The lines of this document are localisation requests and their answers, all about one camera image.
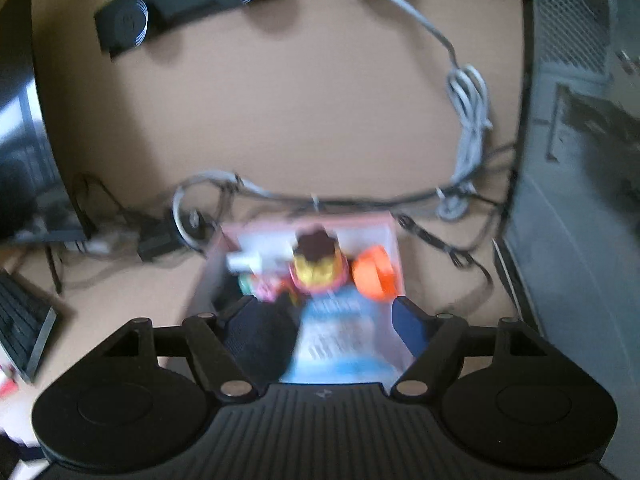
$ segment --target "screw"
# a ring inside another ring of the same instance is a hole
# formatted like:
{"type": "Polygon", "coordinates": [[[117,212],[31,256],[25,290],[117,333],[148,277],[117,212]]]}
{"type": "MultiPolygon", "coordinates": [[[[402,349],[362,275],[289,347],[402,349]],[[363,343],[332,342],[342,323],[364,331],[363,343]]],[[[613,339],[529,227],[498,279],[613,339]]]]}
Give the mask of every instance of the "screw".
{"type": "Polygon", "coordinates": [[[227,397],[243,397],[254,388],[246,381],[227,381],[220,386],[220,391],[227,397]]]}
{"type": "Polygon", "coordinates": [[[396,385],[396,391],[406,397],[420,397],[429,391],[429,387],[422,381],[402,381],[396,385]]]}

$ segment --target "orange toy part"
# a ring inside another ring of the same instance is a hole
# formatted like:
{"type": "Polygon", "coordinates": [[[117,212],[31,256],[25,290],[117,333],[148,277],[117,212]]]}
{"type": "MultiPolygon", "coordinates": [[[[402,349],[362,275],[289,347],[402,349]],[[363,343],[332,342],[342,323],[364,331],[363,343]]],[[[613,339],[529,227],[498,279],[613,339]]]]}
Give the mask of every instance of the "orange toy part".
{"type": "Polygon", "coordinates": [[[351,266],[351,273],[353,283],[365,298],[390,301],[398,295],[396,272],[381,245],[373,246],[358,256],[351,266]]]}

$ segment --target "black keyboard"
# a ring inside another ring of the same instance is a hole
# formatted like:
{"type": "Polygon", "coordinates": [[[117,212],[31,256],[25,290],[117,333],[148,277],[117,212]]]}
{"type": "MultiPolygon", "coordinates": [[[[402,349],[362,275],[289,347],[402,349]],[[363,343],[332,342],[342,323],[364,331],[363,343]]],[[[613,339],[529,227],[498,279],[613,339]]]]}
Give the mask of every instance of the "black keyboard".
{"type": "Polygon", "coordinates": [[[0,345],[25,381],[33,380],[56,316],[50,303],[0,271],[0,345]]]}

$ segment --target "desk surface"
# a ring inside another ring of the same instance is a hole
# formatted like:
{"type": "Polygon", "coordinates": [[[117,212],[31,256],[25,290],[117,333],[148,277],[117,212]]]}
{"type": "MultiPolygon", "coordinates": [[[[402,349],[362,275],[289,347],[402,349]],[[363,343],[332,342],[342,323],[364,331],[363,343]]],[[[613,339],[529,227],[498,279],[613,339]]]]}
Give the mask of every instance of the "desk surface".
{"type": "MultiPolygon", "coordinates": [[[[188,174],[233,170],[269,189],[385,196],[446,182],[460,126],[444,91],[447,54],[383,0],[268,0],[199,20],[117,62],[100,53],[93,13],[106,0],[33,0],[40,97],[61,171],[100,174],[125,203],[188,174]],[[384,154],[384,164],[380,164],[384,154]]],[[[484,75],[490,143],[514,139],[522,77],[521,0],[409,0],[484,75]]],[[[503,177],[482,190],[503,196],[503,177]]],[[[478,208],[459,224],[428,221],[452,243],[471,241],[478,208]]],[[[481,283],[401,234],[408,295],[428,312],[481,283]]],[[[490,242],[478,259],[492,267],[490,242]]],[[[201,261],[133,267],[63,298],[65,325],[34,385],[0,402],[0,428],[34,440],[37,394],[131,317],[180,321],[201,261]]],[[[68,268],[70,282],[100,262],[68,268]]],[[[50,290],[44,256],[21,273],[50,290]]],[[[512,313],[498,284],[460,312],[472,324],[512,313]]],[[[28,478],[24,471],[20,478],[28,478]]]]}

